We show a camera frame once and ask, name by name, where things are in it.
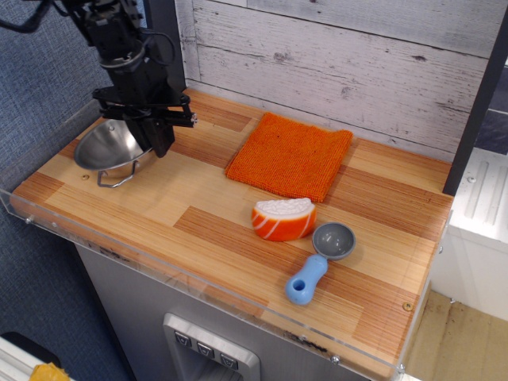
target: black frame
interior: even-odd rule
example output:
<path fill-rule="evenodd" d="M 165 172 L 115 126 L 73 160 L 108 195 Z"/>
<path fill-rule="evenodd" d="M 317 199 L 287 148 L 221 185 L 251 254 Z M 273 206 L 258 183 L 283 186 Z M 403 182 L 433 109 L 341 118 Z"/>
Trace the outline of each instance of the black frame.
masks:
<path fill-rule="evenodd" d="M 187 85 L 185 84 L 185 73 L 183 71 L 175 2 L 173 0 L 143 0 L 143 3 L 147 26 L 157 32 L 167 34 L 175 44 L 175 58 L 172 64 L 167 66 L 167 81 L 169 86 L 175 90 L 183 91 Z M 171 60 L 171 49 L 169 46 L 163 45 L 160 46 L 162 56 L 167 60 Z"/>
<path fill-rule="evenodd" d="M 498 36 L 492 48 L 491 57 L 487 63 L 487 68 L 483 74 L 482 82 L 479 85 L 475 102 L 469 114 L 468 123 L 460 139 L 459 147 L 453 159 L 452 167 L 448 173 L 448 178 L 443 188 L 443 193 L 455 196 L 459 189 L 460 180 L 464 174 L 472 150 L 475 147 L 476 137 L 478 136 L 483 119 L 487 114 L 495 88 L 501 77 L 502 69 L 505 66 L 508 56 L 508 8 L 502 19 Z"/>

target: stainless steel bowl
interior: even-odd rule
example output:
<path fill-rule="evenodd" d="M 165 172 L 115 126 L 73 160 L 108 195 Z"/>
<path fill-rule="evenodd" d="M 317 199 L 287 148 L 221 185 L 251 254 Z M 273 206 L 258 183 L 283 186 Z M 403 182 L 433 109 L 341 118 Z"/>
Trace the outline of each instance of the stainless steel bowl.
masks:
<path fill-rule="evenodd" d="M 74 160 L 82 168 L 98 171 L 100 187 L 115 188 L 133 178 L 134 174 L 156 158 L 150 148 L 143 151 L 124 121 L 108 119 L 97 125 L 79 142 Z M 103 182 L 103 177 L 121 181 Z"/>

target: toy scoop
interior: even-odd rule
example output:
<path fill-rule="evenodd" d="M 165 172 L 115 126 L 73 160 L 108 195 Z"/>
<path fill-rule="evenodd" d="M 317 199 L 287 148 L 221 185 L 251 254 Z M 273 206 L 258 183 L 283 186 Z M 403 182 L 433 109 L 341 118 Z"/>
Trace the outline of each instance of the toy scoop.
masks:
<path fill-rule="evenodd" d="M 317 254 L 310 256 L 295 276 L 286 283 L 286 295 L 295 304 L 308 304 L 319 279 L 328 271 L 328 260 L 342 260 L 355 248 L 352 230 L 339 222 L 319 226 L 312 236 Z"/>

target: bowl handle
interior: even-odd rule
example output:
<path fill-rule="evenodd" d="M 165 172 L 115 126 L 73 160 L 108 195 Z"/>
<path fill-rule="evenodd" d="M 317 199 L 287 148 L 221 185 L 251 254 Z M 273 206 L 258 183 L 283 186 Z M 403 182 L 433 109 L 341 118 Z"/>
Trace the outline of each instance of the bowl handle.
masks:
<path fill-rule="evenodd" d="M 120 185 L 122 185 L 123 183 L 125 183 L 126 181 L 129 181 L 132 177 L 134 177 L 134 172 L 136 172 L 136 165 L 137 165 L 137 160 L 134 160 L 133 161 L 133 169 L 130 172 L 130 175 L 128 175 L 127 177 L 125 177 L 124 179 L 122 179 L 121 181 L 119 181 L 118 183 L 115 183 L 115 184 L 104 184 L 102 182 L 102 176 L 106 173 L 106 171 L 99 171 L 98 176 L 97 176 L 97 185 L 99 185 L 100 187 L 104 187 L 104 188 L 119 187 Z"/>

